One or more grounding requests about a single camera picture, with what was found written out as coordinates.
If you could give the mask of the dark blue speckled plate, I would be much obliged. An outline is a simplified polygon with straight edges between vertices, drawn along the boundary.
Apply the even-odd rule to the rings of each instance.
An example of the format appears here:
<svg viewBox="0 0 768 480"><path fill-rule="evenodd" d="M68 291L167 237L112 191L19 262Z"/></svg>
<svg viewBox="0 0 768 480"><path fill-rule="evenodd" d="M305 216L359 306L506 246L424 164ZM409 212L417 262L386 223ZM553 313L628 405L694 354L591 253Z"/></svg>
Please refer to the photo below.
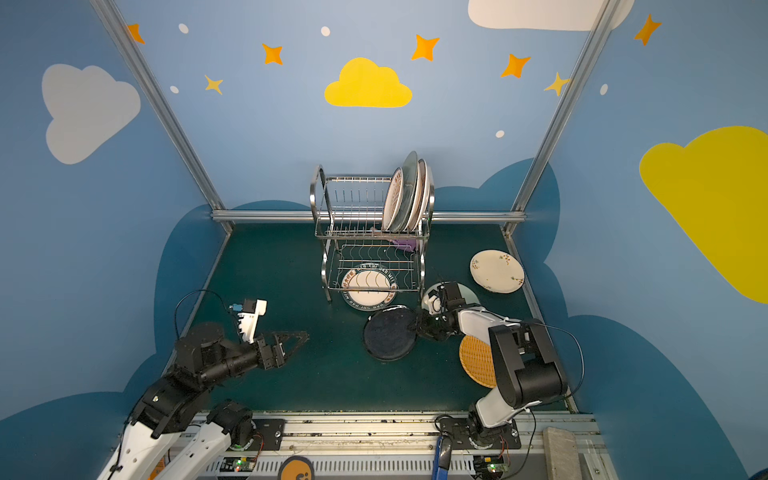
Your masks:
<svg viewBox="0 0 768 480"><path fill-rule="evenodd" d="M407 356L417 340L417 315L404 305L393 305L373 313L366 321L362 339L366 351L383 362Z"/></svg>

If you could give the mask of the green rim lettered plate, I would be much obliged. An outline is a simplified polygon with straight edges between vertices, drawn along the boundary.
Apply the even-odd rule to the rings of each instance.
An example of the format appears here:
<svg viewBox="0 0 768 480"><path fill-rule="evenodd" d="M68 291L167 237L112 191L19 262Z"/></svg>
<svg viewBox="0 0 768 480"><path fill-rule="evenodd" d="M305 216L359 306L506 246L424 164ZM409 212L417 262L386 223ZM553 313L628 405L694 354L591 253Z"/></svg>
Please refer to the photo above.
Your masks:
<svg viewBox="0 0 768 480"><path fill-rule="evenodd" d="M342 299L360 311L387 307L397 294L398 284L392 272L379 263L360 263L342 277Z"/></svg>

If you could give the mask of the orange sunburst plate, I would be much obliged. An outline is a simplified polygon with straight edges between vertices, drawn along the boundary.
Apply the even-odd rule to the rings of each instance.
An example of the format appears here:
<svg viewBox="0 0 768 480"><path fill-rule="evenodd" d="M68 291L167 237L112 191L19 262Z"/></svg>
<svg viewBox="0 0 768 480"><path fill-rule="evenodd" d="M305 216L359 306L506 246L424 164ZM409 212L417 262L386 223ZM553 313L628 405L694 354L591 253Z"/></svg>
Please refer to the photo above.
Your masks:
<svg viewBox="0 0 768 480"><path fill-rule="evenodd" d="M381 227L383 231L389 231L400 209L403 195L403 171L397 168L393 173L387 190L382 213Z"/></svg>
<svg viewBox="0 0 768 480"><path fill-rule="evenodd" d="M426 176L422 197L422 230L426 231L433 202L434 179L431 167L427 163L424 163L424 166Z"/></svg>

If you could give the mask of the white cloud motif plate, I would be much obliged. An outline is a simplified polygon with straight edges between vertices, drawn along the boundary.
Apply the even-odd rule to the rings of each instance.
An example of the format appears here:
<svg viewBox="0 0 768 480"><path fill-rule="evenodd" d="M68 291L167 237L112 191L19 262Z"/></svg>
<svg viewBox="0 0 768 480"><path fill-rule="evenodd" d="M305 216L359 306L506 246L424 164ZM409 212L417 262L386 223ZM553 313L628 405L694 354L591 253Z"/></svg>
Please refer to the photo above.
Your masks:
<svg viewBox="0 0 768 480"><path fill-rule="evenodd" d="M426 162L423 159L419 159L418 160L418 178L417 178L414 203L413 203L413 207L412 207L412 211L411 211L411 215L409 217L409 223L408 223L408 230L410 232L415 232L418 230L418 225L423 215L422 204L424 202L423 198L426 191L427 173L428 173L428 169L427 169Z"/></svg>

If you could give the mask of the plain pale green plate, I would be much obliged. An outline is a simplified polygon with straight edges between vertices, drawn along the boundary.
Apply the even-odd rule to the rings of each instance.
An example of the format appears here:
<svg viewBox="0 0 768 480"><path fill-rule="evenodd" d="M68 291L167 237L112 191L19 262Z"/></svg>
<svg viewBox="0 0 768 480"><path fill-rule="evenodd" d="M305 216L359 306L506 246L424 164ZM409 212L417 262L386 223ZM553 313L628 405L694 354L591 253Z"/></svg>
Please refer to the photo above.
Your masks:
<svg viewBox="0 0 768 480"><path fill-rule="evenodd" d="M403 189L401 195L401 204L391 225L391 230L393 232L402 232L407 225L414 201L417 180L418 154L416 151L411 151L402 165Z"/></svg>

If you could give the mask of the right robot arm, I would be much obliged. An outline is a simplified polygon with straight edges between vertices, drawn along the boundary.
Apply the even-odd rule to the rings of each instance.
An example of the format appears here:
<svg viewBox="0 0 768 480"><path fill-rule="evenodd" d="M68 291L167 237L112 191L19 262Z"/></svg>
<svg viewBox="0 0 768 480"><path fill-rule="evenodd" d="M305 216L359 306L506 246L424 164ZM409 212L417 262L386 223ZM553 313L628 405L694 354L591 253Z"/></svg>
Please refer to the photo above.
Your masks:
<svg viewBox="0 0 768 480"><path fill-rule="evenodd" d="M544 323L511 319L471 303L456 282L426 291L418 333L437 341L468 336L490 348L496 386L472 408L479 430L501 427L518 412L559 401L569 392Z"/></svg>

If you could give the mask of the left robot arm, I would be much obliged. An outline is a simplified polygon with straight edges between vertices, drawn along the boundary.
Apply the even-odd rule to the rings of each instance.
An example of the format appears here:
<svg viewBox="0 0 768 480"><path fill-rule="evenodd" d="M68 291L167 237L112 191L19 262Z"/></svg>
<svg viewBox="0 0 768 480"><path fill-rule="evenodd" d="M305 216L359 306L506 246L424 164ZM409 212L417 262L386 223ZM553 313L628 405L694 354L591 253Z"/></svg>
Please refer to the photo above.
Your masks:
<svg viewBox="0 0 768 480"><path fill-rule="evenodd" d="M308 340L305 331L277 331L269 344L259 335L252 343L225 338L217 323L193 327L175 343L176 359L168 372L150 385L127 417L117 449L98 475L100 479L147 479L196 415L213 389L254 369L285 365ZM259 450L281 443L258 430L253 411L225 400L207 414L195 437L160 472L160 479L195 479L226 450Z"/></svg>

